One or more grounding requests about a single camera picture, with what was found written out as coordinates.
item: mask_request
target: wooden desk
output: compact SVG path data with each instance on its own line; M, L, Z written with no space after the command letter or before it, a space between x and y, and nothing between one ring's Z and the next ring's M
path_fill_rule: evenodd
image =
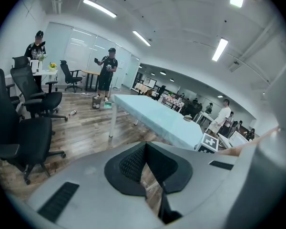
M89 81L89 75L91 74L91 80L90 80L90 88L89 90L91 89L91 86L92 86L92 80L93 80L93 76L94 75L97 75L97 78L96 78L96 84L95 84L95 92L97 91L97 85L99 83L99 76L100 76L100 73L97 73L97 72L92 72L92 71L82 71L84 73L87 73L87 80L86 80L86 87L85 87L85 90L88 91L88 81Z

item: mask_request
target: white wall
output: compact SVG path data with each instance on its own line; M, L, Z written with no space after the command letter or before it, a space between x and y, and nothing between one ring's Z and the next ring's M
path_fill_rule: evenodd
M46 14L40 0L20 0L0 29L0 68L7 75L14 64L12 57L23 56L35 41L38 31L45 31Z
M135 55L138 58L141 58L143 56L143 52L140 50L140 48L138 48L137 46L129 42L124 37L117 34L115 31L109 30L105 28L104 26L101 26L95 23L92 20L89 21L81 17L75 16L72 14L67 14L67 13L62 13L60 15L49 14L46 16L45 20L47 24L49 22L60 23L64 25L77 27L79 29L97 34L105 39L108 39L114 43L119 44L124 49L131 52L133 55Z

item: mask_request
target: ceiling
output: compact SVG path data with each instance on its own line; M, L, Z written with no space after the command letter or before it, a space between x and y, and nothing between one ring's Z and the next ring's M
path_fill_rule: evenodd
M231 85L225 91L238 87L253 103L264 102L263 92L286 63L286 27L267 0L244 0L242 8L230 5L229 0L92 1L117 17L113 20L82 0L62 0L62 13L119 33L143 52L143 63L186 74L216 88L214 81L198 79L196 71L209 74L220 78L222 85ZM51 0L42 3L48 14L53 13ZM151 47L138 40L133 30L149 39ZM229 40L226 53L213 62L214 48L222 37Z

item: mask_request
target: white desk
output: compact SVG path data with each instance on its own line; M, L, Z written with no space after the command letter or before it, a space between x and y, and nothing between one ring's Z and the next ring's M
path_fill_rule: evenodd
M218 139L219 141L221 141L221 143L224 145L225 148L232 148L233 146L230 144L230 141L228 138L226 138L225 136L221 135L218 133Z
M167 108L152 98L119 94L112 95L112 99L115 104L112 107L110 137L113 137L118 106L174 146L194 150L195 145L200 142L203 136L200 126L194 121L185 121L180 113Z
M197 117L197 120L195 121L196 123L198 123L198 121L200 121L200 119L203 117L207 118L208 120L210 120L211 122L213 122L214 120L211 118L211 116L209 116L209 114L207 114L206 112L200 111L199 116Z
M36 72L35 74L33 74L33 76L38 76L38 75L48 75L49 77L51 77L52 75L56 75L57 74L57 70L55 71L49 71L49 70L41 70L39 72ZM5 79L9 79L11 78L11 74L8 74L5 76Z

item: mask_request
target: door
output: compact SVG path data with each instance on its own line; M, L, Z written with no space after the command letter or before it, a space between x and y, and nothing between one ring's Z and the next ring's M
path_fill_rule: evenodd
M128 65L127 71L125 73L125 77L123 80L123 85L129 88L132 87L132 83L134 82L135 74L138 71L139 59L133 55L130 57L130 63Z

